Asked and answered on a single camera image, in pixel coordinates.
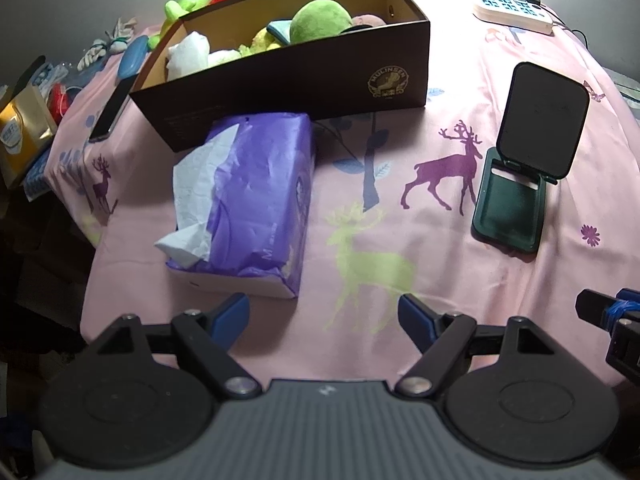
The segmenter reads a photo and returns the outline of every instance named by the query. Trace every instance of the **smartphone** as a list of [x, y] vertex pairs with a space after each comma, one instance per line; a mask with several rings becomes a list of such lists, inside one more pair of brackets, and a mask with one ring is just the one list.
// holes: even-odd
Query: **smartphone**
[[107, 101], [104, 110], [102, 110], [100, 117], [98, 117], [94, 129], [91, 130], [89, 142], [101, 142], [109, 138], [125, 106], [129, 102], [129, 91], [136, 81], [137, 76], [137, 74], [132, 75], [118, 83], [118, 86], [116, 86], [116, 89]]

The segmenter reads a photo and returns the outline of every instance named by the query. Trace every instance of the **yellow deer pattern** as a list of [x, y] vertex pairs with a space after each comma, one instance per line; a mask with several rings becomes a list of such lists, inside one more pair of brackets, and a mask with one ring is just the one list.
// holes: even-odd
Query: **yellow deer pattern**
[[[327, 222], [335, 227], [335, 231], [327, 240], [327, 245], [337, 246], [335, 261], [342, 276], [342, 290], [331, 319], [325, 329], [331, 327], [344, 305], [351, 301], [358, 309], [358, 295], [361, 285], [373, 285], [388, 291], [389, 306], [380, 322], [371, 330], [380, 332], [391, 321], [398, 307], [398, 297], [411, 291], [414, 284], [415, 266], [406, 258], [395, 253], [379, 253], [373, 251], [353, 250], [353, 237], [380, 223], [384, 212], [376, 208], [377, 216], [365, 224], [362, 204], [353, 204], [351, 208], [341, 208], [327, 217]], [[354, 330], [360, 329], [360, 313]]]

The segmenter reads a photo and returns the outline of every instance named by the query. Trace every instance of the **brown cardboard box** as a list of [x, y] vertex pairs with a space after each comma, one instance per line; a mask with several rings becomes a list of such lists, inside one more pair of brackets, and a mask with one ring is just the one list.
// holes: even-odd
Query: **brown cardboard box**
[[[176, 152], [200, 145], [233, 114], [306, 112], [313, 120], [424, 106], [431, 24], [412, 0], [336, 0], [351, 16], [388, 25], [269, 50], [166, 81], [167, 49], [194, 30], [211, 51], [251, 44], [273, 21], [312, 0], [225, 0], [174, 23], [147, 59], [131, 98]], [[390, 72], [395, 84], [386, 87]]]

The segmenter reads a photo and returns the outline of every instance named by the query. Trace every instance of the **green plush toy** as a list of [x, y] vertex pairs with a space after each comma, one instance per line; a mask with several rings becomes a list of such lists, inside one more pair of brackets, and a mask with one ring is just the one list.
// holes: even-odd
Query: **green plush toy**
[[153, 50], [158, 46], [162, 37], [166, 34], [169, 28], [178, 21], [179, 18], [193, 10], [201, 9], [208, 3], [209, 0], [178, 0], [177, 2], [169, 0], [164, 5], [164, 15], [166, 16], [166, 20], [164, 20], [164, 23], [162, 24], [160, 34], [151, 36], [147, 41], [149, 50]]
[[260, 52], [266, 52], [267, 50], [273, 50], [274, 48], [280, 48], [281, 46], [282, 44], [267, 32], [266, 28], [263, 28], [254, 36], [251, 46], [240, 45], [238, 51], [242, 57], [247, 57]]
[[351, 27], [351, 16], [333, 0], [313, 0], [300, 9], [291, 20], [291, 43], [337, 36]]

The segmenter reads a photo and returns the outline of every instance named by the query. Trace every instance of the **purple flower print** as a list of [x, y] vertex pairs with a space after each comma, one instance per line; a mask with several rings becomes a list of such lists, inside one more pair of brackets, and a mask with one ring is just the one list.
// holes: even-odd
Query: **purple flower print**
[[591, 247], [595, 247], [600, 243], [600, 233], [595, 227], [591, 227], [590, 225], [583, 225], [582, 229], [580, 229], [582, 233], [582, 239], [587, 240], [587, 243]]

